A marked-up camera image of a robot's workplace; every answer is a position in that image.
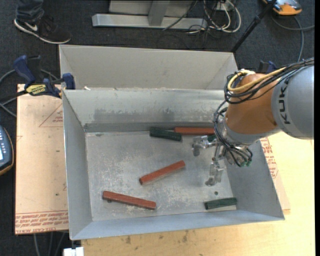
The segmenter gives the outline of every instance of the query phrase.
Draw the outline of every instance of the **nike logo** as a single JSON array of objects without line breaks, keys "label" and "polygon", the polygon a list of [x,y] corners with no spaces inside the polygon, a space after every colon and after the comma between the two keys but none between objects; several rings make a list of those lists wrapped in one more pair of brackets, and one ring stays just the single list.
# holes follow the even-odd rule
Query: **nike logo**
[{"label": "nike logo", "polygon": [[29,23],[25,22],[24,24],[26,24],[30,29],[32,29],[33,31],[37,31],[38,30],[38,27],[37,25],[30,25]]}]

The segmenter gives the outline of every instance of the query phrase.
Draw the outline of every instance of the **red stick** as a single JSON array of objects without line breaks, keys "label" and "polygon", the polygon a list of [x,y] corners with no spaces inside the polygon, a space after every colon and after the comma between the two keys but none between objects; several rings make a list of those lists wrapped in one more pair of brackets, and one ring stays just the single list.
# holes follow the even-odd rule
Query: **red stick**
[{"label": "red stick", "polygon": [[125,195],[125,194],[119,194],[119,193],[114,193],[110,191],[103,191],[102,195],[103,199],[118,202],[118,203],[123,203],[131,206],[137,206],[149,210],[154,210],[156,208],[156,202],[154,201],[148,201],[145,199]]},{"label": "red stick", "polygon": [[146,183],[149,183],[149,182],[152,182],[152,181],[155,181],[155,180],[158,180],[160,178],[163,178],[183,167],[185,167],[186,164],[183,160],[179,161],[179,162],[176,162],[176,163],[173,163],[169,166],[166,166],[162,169],[159,169],[159,170],[156,170],[154,172],[151,172],[145,176],[142,176],[140,179],[139,179],[139,182],[141,185],[144,185]]},{"label": "red stick", "polygon": [[174,132],[182,135],[213,135],[215,134],[214,128],[201,128],[201,127],[176,127]]}]

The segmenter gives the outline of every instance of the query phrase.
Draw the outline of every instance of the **black pole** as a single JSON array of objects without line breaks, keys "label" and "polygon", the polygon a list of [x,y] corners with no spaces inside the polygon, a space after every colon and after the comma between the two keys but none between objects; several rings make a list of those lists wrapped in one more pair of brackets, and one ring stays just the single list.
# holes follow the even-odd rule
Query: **black pole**
[{"label": "black pole", "polygon": [[263,11],[254,17],[254,20],[251,22],[250,26],[246,29],[244,34],[241,36],[239,41],[235,44],[235,46],[232,48],[231,52],[236,53],[237,49],[240,47],[240,45],[246,40],[246,38],[249,36],[249,34],[254,30],[254,28],[261,22],[263,17],[267,14],[267,12],[275,5],[277,0],[267,0],[268,3],[266,7],[263,9]]}]

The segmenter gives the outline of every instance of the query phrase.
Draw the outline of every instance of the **yellow cable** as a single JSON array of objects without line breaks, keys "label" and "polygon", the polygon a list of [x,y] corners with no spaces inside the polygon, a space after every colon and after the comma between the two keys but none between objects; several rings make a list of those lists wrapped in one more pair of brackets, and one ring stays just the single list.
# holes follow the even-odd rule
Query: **yellow cable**
[{"label": "yellow cable", "polygon": [[238,72],[237,74],[235,74],[229,81],[228,85],[227,85],[227,88],[230,92],[238,92],[238,91],[243,91],[244,89],[247,89],[247,88],[250,88],[252,87],[253,85],[255,84],[258,84],[260,83],[261,81],[269,78],[269,77],[272,77],[274,75],[277,75],[279,74],[281,71],[283,71],[286,67],[282,67],[280,69],[277,69],[271,73],[268,73],[260,78],[258,78],[257,80],[254,80],[254,81],[251,81],[249,83],[246,83],[240,87],[237,87],[237,88],[232,88],[231,85],[234,83],[234,81],[239,77],[239,76],[243,76],[243,75],[251,75],[251,74],[255,74],[253,71],[250,71],[250,70],[241,70],[240,72]]}]

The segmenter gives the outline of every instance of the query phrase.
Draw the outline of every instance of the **sneaker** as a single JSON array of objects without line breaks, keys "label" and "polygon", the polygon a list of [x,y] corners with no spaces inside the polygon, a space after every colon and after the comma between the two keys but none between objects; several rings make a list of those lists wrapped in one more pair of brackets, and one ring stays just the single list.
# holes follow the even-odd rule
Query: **sneaker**
[{"label": "sneaker", "polygon": [[71,34],[58,27],[54,23],[54,19],[48,15],[42,16],[34,23],[23,22],[16,18],[14,25],[21,31],[34,35],[50,44],[64,44],[71,39]]}]

